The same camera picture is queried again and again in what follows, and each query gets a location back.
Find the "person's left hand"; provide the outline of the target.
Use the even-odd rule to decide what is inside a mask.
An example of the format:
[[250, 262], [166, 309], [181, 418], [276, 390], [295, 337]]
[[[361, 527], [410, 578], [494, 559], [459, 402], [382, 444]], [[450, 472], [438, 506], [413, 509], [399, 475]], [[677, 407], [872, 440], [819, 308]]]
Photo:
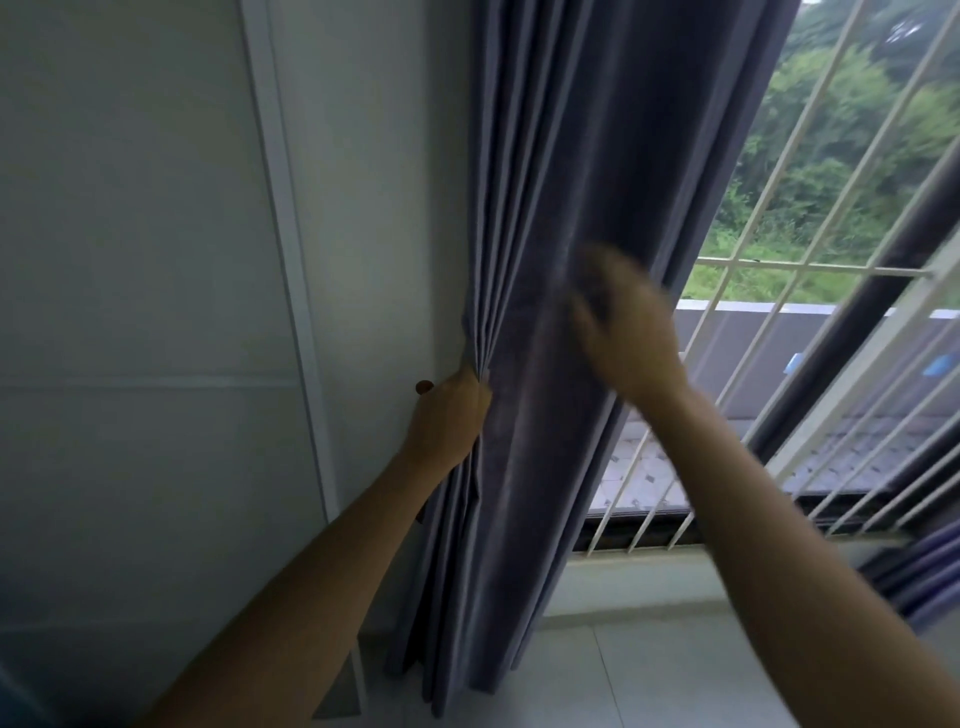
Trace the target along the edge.
[[417, 396], [400, 448], [405, 461], [435, 484], [473, 450], [492, 401], [492, 390], [470, 363]]

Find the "green trees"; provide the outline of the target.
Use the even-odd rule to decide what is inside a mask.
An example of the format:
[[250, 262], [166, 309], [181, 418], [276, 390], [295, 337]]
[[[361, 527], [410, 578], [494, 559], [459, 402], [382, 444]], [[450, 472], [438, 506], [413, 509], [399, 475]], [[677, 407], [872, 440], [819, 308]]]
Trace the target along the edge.
[[[834, 209], [960, 0], [864, 0], [846, 52], [743, 249], [747, 261], [799, 262]], [[728, 259], [762, 198], [858, 0], [802, 0], [724, 199], [702, 246]], [[960, 136], [960, 11], [846, 212], [803, 273], [748, 267], [730, 274], [722, 301], [835, 305], [874, 255], [943, 153]]]

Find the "white metal window grille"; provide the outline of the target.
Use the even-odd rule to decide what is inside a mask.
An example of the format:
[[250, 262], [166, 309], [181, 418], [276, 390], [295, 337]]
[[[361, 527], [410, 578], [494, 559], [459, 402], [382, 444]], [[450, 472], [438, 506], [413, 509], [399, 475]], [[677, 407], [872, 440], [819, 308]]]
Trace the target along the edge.
[[960, 0], [801, 0], [674, 323], [827, 537], [960, 494]]

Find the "person's left forearm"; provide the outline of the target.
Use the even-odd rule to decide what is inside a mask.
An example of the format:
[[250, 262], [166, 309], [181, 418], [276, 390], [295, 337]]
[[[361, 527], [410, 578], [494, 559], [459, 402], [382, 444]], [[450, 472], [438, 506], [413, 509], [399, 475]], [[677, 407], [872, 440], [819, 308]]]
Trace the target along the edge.
[[446, 454], [403, 448], [134, 728], [306, 728], [415, 517], [472, 448]]

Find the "person's right hand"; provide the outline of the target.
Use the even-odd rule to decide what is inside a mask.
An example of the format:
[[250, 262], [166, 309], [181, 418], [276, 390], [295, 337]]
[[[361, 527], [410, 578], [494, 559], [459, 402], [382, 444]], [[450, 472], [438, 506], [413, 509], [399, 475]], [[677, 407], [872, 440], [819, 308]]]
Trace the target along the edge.
[[646, 330], [636, 336], [582, 339], [570, 302], [574, 331], [595, 375], [649, 422], [671, 409], [690, 388], [679, 356], [672, 308], [662, 288], [651, 281], [654, 311]]

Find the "large grey curtain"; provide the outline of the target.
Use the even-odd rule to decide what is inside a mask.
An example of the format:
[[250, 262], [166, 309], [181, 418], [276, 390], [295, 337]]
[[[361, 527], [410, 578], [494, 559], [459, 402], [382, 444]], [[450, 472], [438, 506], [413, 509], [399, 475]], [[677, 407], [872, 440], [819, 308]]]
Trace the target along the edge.
[[626, 419], [578, 345], [581, 251], [678, 300], [800, 0], [473, 0], [463, 360], [493, 399], [424, 507], [385, 672], [435, 720], [516, 669]]

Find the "person's right forearm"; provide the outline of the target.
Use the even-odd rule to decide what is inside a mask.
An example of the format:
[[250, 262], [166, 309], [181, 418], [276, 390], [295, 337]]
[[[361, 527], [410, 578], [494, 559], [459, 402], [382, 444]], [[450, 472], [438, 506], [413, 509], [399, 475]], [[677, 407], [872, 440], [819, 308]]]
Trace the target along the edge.
[[750, 645], [801, 728], [960, 728], [960, 686], [685, 383], [630, 394]]

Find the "white wardrobe panel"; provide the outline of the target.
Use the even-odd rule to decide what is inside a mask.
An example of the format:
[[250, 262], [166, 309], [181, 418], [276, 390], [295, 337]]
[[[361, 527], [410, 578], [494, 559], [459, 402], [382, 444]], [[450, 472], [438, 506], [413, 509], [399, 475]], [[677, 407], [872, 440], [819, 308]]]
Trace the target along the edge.
[[0, 0], [0, 724], [127, 725], [326, 524], [236, 0]]

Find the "dark window frame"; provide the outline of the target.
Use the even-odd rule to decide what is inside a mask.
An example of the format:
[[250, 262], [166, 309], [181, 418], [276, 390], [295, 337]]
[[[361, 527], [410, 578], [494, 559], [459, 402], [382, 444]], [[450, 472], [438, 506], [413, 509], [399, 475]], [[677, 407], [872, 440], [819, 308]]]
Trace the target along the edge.
[[[851, 270], [835, 304], [684, 299], [673, 316], [690, 382], [839, 538], [915, 528], [960, 491], [960, 158]], [[953, 369], [923, 377], [944, 354]]]

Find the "small grey curtain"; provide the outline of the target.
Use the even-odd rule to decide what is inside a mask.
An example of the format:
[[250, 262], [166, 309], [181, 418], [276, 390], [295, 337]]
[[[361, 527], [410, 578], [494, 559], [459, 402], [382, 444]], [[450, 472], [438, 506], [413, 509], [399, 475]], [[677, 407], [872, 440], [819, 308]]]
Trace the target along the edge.
[[960, 516], [879, 552], [859, 573], [915, 633], [929, 631], [960, 610]]

